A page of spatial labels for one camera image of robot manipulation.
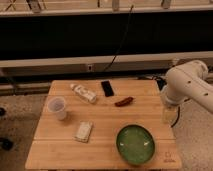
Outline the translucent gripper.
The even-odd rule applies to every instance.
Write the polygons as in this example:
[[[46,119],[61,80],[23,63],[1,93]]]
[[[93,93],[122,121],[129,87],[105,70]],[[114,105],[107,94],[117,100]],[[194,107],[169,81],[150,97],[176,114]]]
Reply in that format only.
[[[172,125],[177,118],[177,107],[164,107],[162,114],[162,121],[164,124]]]

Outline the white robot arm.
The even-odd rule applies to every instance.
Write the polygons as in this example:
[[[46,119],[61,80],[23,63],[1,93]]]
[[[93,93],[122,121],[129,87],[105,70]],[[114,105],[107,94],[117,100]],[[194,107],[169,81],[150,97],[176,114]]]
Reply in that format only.
[[[205,81],[207,76],[208,67],[200,60],[186,62],[167,71],[166,85],[160,91],[164,105],[162,121],[165,124],[171,123],[186,97],[213,114],[213,86]]]

